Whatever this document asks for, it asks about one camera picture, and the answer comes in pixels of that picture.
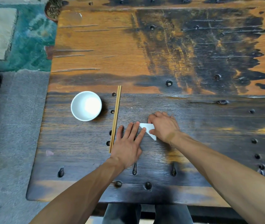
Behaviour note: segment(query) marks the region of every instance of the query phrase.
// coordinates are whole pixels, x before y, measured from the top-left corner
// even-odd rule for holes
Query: forearm
[[[170,140],[248,223],[265,223],[265,177],[184,133]]]
[[[109,158],[96,170],[52,200],[31,223],[85,223],[109,184],[124,170],[118,160]]]

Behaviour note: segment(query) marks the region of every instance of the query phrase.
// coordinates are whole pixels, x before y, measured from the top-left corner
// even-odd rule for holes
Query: bowl
[[[101,99],[91,91],[83,91],[77,94],[70,105],[71,112],[80,121],[90,121],[101,112]]]

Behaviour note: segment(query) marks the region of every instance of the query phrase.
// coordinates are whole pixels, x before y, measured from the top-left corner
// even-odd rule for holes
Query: hand
[[[154,128],[149,133],[157,136],[166,143],[170,143],[176,132],[180,132],[178,123],[173,116],[169,116],[166,112],[156,112],[149,115],[148,123],[153,123]]]
[[[121,125],[117,130],[117,139],[111,151],[111,158],[122,162],[125,169],[133,165],[142,153],[140,143],[145,135],[146,128],[144,127],[135,139],[139,125],[140,122],[128,124],[123,138],[121,138],[123,126]]]

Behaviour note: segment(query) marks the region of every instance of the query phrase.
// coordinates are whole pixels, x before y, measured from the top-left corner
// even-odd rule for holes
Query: person's left hand
[[[144,127],[135,139],[139,125],[140,122],[128,124],[123,138],[121,138],[123,126],[121,125],[117,130],[117,138],[111,151],[111,158],[118,159],[125,169],[133,165],[142,153],[140,143],[145,135],[146,128]]]

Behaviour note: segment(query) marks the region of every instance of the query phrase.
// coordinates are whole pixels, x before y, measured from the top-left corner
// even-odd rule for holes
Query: bowl rim
[[[73,104],[73,101],[75,100],[75,98],[76,98],[77,96],[79,96],[79,95],[82,94],[82,93],[92,93],[92,94],[95,95],[95,97],[97,97],[97,98],[100,100],[100,109],[99,109],[98,113],[97,113],[93,118],[91,118],[91,119],[87,119],[87,120],[80,119],[80,118],[77,117],[77,116],[73,113],[73,111],[72,111],[72,104]],[[70,109],[71,109],[71,113],[72,113],[72,115],[73,115],[76,119],[78,119],[78,120],[80,120],[80,121],[83,121],[83,122],[91,121],[91,120],[95,119],[95,118],[100,114],[100,112],[101,112],[101,109],[102,109],[101,98],[100,98],[96,93],[94,93],[94,92],[92,92],[92,91],[82,91],[82,92],[78,93],[77,95],[75,95],[75,97],[72,99],[72,101],[71,101],[71,105],[70,105]]]

